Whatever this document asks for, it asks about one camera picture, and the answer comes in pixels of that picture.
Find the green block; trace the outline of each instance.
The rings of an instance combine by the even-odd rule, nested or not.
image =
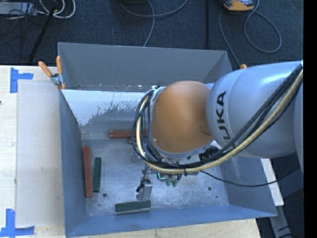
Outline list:
[[[101,158],[95,158],[94,164],[94,177],[93,177],[93,192],[100,191],[100,180],[101,180]]]
[[[127,202],[127,203],[119,203],[115,205],[116,212],[126,212],[126,211],[136,211],[147,209],[151,207],[151,201],[135,201],[135,202]]]

